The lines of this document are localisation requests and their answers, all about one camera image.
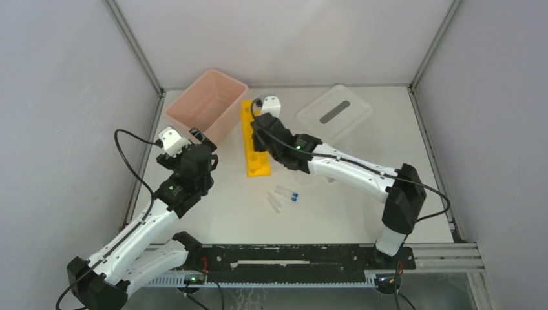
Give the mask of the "pink plastic storage bin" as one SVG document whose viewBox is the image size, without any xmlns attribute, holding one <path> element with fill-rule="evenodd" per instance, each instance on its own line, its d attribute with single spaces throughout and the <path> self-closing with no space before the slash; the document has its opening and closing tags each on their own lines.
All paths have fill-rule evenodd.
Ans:
<svg viewBox="0 0 548 310">
<path fill-rule="evenodd" d="M 249 87 L 218 70 L 208 70 L 187 87 L 165 110 L 179 130 L 199 129 L 220 145 L 240 119 L 242 100 Z"/>
</svg>

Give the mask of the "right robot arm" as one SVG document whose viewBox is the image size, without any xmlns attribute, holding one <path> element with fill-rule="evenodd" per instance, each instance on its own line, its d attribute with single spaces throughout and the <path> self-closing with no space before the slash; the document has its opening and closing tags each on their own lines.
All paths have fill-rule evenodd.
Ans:
<svg viewBox="0 0 548 310">
<path fill-rule="evenodd" d="M 395 169 L 349 156 L 319 138 L 292 134 L 270 113 L 253 117 L 251 128 L 255 150 L 269 152 L 285 168 L 341 181 L 382 203 L 374 262 L 383 269 L 398 262 L 399 250 L 414 230 L 427 197 L 415 167 L 404 163 Z"/>
</svg>

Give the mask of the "clear tube right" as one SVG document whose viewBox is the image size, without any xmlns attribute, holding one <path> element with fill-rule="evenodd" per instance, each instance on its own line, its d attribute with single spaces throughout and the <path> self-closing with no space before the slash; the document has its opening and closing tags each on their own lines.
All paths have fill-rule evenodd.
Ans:
<svg viewBox="0 0 548 310">
<path fill-rule="evenodd" d="M 281 210 L 282 208 L 281 203 L 278 201 L 278 199 L 276 199 L 276 197 L 271 192 L 267 192 L 267 197 L 271 200 L 271 202 L 276 206 L 278 210 Z"/>
</svg>

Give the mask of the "translucent white bin lid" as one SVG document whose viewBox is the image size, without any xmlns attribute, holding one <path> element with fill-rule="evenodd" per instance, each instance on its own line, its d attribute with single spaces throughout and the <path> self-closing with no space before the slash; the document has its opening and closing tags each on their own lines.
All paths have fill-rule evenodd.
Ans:
<svg viewBox="0 0 548 310">
<path fill-rule="evenodd" d="M 328 144 L 343 140 L 374 114 L 374 107 L 344 85 L 336 85 L 302 108 L 297 123 Z"/>
</svg>

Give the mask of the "clear tube left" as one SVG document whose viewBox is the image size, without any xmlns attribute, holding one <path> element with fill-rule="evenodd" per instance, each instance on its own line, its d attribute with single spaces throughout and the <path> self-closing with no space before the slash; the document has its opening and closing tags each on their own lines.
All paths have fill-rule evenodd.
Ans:
<svg viewBox="0 0 548 310">
<path fill-rule="evenodd" d="M 271 208 L 273 209 L 273 211 L 275 212 L 275 214 L 279 215 L 280 214 L 280 208 L 278 207 L 276 202 L 271 198 L 266 198 L 266 200 L 269 203 L 269 205 L 271 206 Z"/>
</svg>

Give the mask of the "blue capped tube upper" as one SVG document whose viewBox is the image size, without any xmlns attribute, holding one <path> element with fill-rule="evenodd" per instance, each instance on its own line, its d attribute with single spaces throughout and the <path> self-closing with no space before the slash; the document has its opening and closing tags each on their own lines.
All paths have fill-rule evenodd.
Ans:
<svg viewBox="0 0 548 310">
<path fill-rule="evenodd" d="M 299 194 L 291 189 L 288 189 L 286 187 L 282 187 L 280 185 L 277 185 L 276 187 L 276 190 L 278 192 L 283 192 L 284 195 L 286 195 L 287 197 L 289 197 L 292 201 L 296 201 L 297 198 L 299 197 Z"/>
</svg>

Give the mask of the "blue capped tube lower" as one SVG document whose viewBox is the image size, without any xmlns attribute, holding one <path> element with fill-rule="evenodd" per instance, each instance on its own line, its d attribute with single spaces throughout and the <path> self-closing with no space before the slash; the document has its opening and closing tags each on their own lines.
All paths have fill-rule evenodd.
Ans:
<svg viewBox="0 0 548 310">
<path fill-rule="evenodd" d="M 284 191 L 280 191 L 278 189 L 275 189 L 274 193 L 279 195 L 280 197 L 283 197 L 283 198 L 285 198 L 287 200 L 290 200 L 292 202 L 296 202 L 297 199 L 298 199 L 298 197 L 294 193 L 284 192 Z"/>
</svg>

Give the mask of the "clear tube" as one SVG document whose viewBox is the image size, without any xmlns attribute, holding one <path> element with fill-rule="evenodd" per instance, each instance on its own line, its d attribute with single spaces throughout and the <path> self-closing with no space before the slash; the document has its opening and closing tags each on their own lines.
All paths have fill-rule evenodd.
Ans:
<svg viewBox="0 0 548 310">
<path fill-rule="evenodd" d="M 271 200 L 271 202 L 276 206 L 278 210 L 281 210 L 282 208 L 281 203 L 278 201 L 278 199 L 276 199 L 276 197 L 271 192 L 267 192 L 267 197 Z"/>
<path fill-rule="evenodd" d="M 266 198 L 266 200 L 269 203 L 269 205 L 271 206 L 271 208 L 273 209 L 273 211 L 275 212 L 275 214 L 279 215 L 280 214 L 280 208 L 278 207 L 276 202 L 271 198 Z"/>
</svg>

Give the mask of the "yellow test tube rack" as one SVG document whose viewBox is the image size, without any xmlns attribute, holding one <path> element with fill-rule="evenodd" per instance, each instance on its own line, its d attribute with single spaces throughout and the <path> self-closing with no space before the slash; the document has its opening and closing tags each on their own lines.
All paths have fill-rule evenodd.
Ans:
<svg viewBox="0 0 548 310">
<path fill-rule="evenodd" d="M 254 150 L 252 138 L 253 129 L 251 127 L 251 122 L 253 120 L 250 111 L 251 103 L 251 100 L 244 100 L 240 113 L 247 177 L 270 176 L 271 168 L 269 165 L 268 153 Z"/>
</svg>

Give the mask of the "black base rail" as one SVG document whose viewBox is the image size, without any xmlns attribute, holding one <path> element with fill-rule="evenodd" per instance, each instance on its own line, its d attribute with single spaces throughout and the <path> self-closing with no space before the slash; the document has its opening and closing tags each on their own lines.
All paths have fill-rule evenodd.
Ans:
<svg viewBox="0 0 548 310">
<path fill-rule="evenodd" d="M 183 269 L 206 272 L 219 284 L 364 284 L 369 273 L 393 276 L 416 269 L 413 250 L 394 257 L 373 245 L 202 245 L 191 250 Z"/>
</svg>

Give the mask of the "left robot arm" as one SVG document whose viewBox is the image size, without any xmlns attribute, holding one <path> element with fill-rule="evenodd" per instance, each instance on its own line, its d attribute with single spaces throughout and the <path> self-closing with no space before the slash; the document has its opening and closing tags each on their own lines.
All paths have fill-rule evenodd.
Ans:
<svg viewBox="0 0 548 310">
<path fill-rule="evenodd" d="M 84 309 L 121 309 L 139 288 L 162 273 L 180 266 L 198 267 L 202 252 L 199 242 L 186 232 L 172 237 L 154 251 L 147 247 L 177 222 L 213 186 L 216 145 L 196 127 L 189 133 L 193 143 L 172 127 L 166 127 L 154 144 L 163 152 L 159 165 L 171 175 L 151 191 L 148 207 L 111 242 L 89 258 L 75 257 L 67 265 L 70 291 Z"/>
</svg>

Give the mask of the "blue capped tube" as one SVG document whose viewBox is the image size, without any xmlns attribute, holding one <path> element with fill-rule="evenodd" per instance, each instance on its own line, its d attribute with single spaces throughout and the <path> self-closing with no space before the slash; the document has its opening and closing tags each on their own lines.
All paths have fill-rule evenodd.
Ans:
<svg viewBox="0 0 548 310">
<path fill-rule="evenodd" d="M 287 200 L 290 200 L 292 202 L 296 202 L 297 199 L 298 199 L 298 197 L 294 193 L 284 192 L 284 191 L 280 191 L 278 189 L 275 189 L 274 193 L 279 195 L 280 197 L 283 197 L 283 198 L 285 198 Z"/>
<path fill-rule="evenodd" d="M 288 189 L 286 187 L 282 187 L 280 185 L 277 185 L 276 187 L 276 190 L 278 192 L 283 192 L 284 195 L 286 195 L 287 197 L 289 197 L 292 201 L 296 201 L 297 198 L 299 197 L 299 194 L 291 189 Z"/>
</svg>

